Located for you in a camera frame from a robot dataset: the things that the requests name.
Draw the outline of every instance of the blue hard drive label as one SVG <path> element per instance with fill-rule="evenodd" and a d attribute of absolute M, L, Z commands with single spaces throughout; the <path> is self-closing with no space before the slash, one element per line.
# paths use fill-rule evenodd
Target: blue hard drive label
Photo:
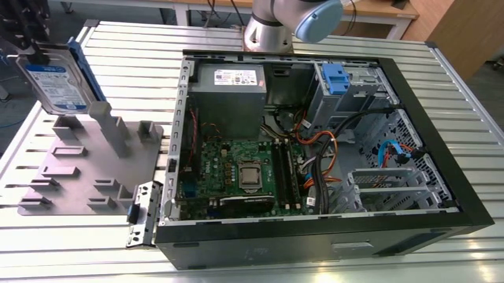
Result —
<path fill-rule="evenodd" d="M 26 70 L 32 76 L 51 104 L 62 109 L 86 109 L 77 83 L 66 68 L 59 66 L 27 65 Z"/>

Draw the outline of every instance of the ram slot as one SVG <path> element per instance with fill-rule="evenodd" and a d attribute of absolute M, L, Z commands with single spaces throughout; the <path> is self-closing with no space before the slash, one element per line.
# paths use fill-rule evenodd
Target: ram slot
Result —
<path fill-rule="evenodd" d="M 277 188 L 277 202 L 278 206 L 285 206 L 285 173 L 284 173 L 284 161 L 282 161 L 282 153 L 281 147 L 276 144 L 272 147 L 272 156 L 273 156 L 273 173 L 276 175 L 276 188 Z"/>
<path fill-rule="evenodd" d="M 290 152 L 288 149 L 288 145 L 281 145 L 281 157 L 284 161 L 284 179 L 285 179 L 285 192 L 286 192 L 286 201 L 293 206 L 296 205 L 296 191 L 294 191 L 294 184 L 293 184 L 293 161 L 290 160 Z"/>

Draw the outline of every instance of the blue drive bay latch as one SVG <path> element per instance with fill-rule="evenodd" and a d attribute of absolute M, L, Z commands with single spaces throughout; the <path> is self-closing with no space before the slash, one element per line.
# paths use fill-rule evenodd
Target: blue drive bay latch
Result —
<path fill-rule="evenodd" d="M 347 94 L 351 87 L 351 75 L 341 64 L 322 64 L 322 74 L 329 85 L 329 93 L 336 96 Z"/>

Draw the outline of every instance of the gray plastic stand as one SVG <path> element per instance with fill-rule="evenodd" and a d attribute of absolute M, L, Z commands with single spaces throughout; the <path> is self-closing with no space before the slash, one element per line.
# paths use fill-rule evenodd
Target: gray plastic stand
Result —
<path fill-rule="evenodd" d="M 22 215 L 125 215 L 135 187 L 154 176 L 163 128 L 150 121 L 125 123 L 107 102 L 90 116 L 59 117 L 56 139 L 19 203 Z"/>

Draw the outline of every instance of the cpu socket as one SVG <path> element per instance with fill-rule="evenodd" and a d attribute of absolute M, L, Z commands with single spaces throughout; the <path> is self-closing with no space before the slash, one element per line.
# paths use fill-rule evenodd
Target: cpu socket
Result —
<path fill-rule="evenodd" d="M 238 164 L 240 188 L 246 193 L 256 193 L 262 189 L 261 164 Z"/>

